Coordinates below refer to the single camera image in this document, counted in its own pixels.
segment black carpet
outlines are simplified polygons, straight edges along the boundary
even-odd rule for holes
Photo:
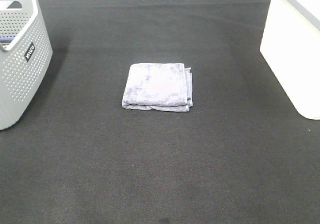
[[[0,132],[0,223],[319,223],[320,122],[259,52],[270,0],[39,0],[46,76]],[[190,113],[121,107],[129,66],[192,67]]]

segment gray laundry basket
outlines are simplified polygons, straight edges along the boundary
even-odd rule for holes
[[[0,10],[0,130],[15,124],[36,93],[52,48],[38,0]]]

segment basket handle opening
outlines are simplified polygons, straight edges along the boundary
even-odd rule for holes
[[[19,1],[0,1],[0,11],[21,10],[22,4]]]

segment basket rim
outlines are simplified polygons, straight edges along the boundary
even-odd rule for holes
[[[32,2],[32,7],[33,7],[33,12],[28,20],[28,22],[24,25],[24,27],[21,29],[21,31],[17,34],[17,36],[14,38],[14,40],[6,47],[4,48],[2,44],[0,44],[0,50],[3,52],[9,52],[14,48],[14,46],[19,42],[19,40],[24,36],[24,34],[27,32],[29,27],[32,25],[36,17],[38,16],[39,10],[38,10],[38,5],[37,5],[37,0],[31,0]]]

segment folded towel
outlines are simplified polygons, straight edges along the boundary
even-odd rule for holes
[[[188,112],[193,105],[191,68],[181,63],[131,65],[123,96],[126,109]]]

